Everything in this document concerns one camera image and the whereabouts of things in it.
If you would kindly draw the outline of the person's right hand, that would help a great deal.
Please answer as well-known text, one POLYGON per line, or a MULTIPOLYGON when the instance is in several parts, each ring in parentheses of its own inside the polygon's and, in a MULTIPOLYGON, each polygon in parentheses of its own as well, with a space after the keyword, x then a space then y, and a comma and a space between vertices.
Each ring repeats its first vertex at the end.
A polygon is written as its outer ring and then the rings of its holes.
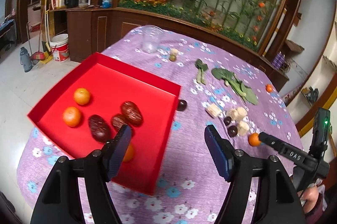
POLYGON ((316 205, 319 198, 319 190, 316 184, 309 184, 306 190, 298 192, 298 197, 305 214, 309 213, 316 205))

